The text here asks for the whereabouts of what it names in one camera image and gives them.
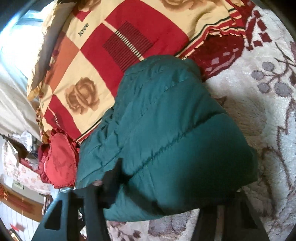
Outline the green quilted puffer jacket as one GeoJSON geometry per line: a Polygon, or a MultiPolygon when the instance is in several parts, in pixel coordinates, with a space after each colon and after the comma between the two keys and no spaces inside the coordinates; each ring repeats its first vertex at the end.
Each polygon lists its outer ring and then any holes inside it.
{"type": "Polygon", "coordinates": [[[126,70],[115,104],[81,144],[76,187],[122,159],[110,221],[145,221],[217,203],[257,180],[243,133],[190,59],[151,56],[126,70]]]}

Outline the red heart-shaped ruffled pillow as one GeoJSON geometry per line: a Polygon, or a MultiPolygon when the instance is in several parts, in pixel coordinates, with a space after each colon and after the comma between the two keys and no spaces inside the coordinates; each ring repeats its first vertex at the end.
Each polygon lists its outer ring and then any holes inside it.
{"type": "Polygon", "coordinates": [[[38,151],[41,181],[54,188],[74,187],[79,163],[79,144],[59,128],[51,130],[47,143],[38,151]]]}

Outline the grey quilted bedspread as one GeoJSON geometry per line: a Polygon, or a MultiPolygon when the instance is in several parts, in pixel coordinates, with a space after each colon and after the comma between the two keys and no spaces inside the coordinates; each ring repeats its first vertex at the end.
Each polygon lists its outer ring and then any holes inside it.
{"type": "Polygon", "coordinates": [[[41,140],[36,122],[38,100],[27,99],[27,78],[1,57],[1,134],[22,134],[28,131],[41,140]]]}

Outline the white floral bed blanket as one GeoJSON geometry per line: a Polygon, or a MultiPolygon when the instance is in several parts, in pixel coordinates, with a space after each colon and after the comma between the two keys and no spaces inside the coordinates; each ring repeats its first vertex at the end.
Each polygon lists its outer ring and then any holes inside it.
{"type": "Polygon", "coordinates": [[[256,149],[258,181],[246,192],[270,240],[295,226],[295,41],[290,25],[261,1],[174,10],[190,23],[188,58],[256,149]]]}

